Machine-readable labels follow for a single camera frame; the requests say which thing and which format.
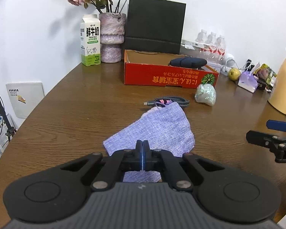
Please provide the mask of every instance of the milk carton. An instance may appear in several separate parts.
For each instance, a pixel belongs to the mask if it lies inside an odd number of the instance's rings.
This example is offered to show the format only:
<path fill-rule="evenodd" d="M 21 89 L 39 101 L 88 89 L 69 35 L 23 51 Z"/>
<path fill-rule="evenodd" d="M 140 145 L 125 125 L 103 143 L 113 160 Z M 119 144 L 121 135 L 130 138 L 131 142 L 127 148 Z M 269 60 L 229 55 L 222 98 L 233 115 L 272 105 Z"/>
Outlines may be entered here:
<path fill-rule="evenodd" d="M 82 63 L 85 66 L 101 63 L 100 25 L 97 15 L 84 15 L 80 24 Z"/>

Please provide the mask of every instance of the cable connector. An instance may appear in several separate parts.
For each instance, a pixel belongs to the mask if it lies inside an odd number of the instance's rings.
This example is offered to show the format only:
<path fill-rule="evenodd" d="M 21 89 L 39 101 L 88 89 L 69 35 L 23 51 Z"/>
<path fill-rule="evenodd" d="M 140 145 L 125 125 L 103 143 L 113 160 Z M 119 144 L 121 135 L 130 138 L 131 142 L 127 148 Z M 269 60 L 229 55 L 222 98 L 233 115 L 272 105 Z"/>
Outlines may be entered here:
<path fill-rule="evenodd" d="M 144 105 L 146 105 L 146 106 L 155 106 L 156 103 L 155 103 L 155 101 L 147 101 L 147 102 L 144 102 Z"/>

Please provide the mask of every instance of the usb cable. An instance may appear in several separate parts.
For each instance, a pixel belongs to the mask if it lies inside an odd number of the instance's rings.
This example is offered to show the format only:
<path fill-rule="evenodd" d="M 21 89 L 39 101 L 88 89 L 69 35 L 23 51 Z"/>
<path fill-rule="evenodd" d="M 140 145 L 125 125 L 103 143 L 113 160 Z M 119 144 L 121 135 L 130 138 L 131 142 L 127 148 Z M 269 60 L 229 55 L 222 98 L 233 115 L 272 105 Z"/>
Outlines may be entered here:
<path fill-rule="evenodd" d="M 163 96 L 163 97 L 158 97 L 158 98 L 155 98 L 153 101 L 147 101 L 147 102 L 144 102 L 144 105 L 147 105 L 147 106 L 155 106 L 156 105 L 156 101 L 159 101 L 159 100 L 171 100 L 173 102 L 177 102 L 179 104 L 180 107 L 188 107 L 190 105 L 190 101 L 183 98 L 183 97 L 180 97 L 180 96 Z"/>

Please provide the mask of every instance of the purple cloth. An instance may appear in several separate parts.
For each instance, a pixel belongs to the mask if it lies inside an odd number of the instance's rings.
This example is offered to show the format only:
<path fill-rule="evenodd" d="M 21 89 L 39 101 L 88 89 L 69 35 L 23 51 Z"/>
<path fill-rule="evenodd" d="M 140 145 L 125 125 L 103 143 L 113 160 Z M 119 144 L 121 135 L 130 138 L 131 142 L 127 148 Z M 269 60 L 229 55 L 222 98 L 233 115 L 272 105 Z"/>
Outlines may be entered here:
<path fill-rule="evenodd" d="M 193 149 L 195 140 L 191 126 L 178 103 L 144 114 L 139 120 L 104 141 L 109 154 L 122 149 L 135 149 L 137 140 L 148 140 L 150 149 L 163 149 L 176 157 Z M 126 172 L 124 182 L 157 182 L 155 171 Z"/>

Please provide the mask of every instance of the yellow thermos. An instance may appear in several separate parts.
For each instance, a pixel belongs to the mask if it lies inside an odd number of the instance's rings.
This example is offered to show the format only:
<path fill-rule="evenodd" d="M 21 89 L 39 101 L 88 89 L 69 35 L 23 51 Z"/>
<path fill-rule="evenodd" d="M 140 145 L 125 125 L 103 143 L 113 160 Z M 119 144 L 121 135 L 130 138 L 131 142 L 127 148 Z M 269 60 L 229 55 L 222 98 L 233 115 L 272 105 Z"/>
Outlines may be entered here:
<path fill-rule="evenodd" d="M 268 102 L 286 115 L 286 59 L 278 71 Z"/>

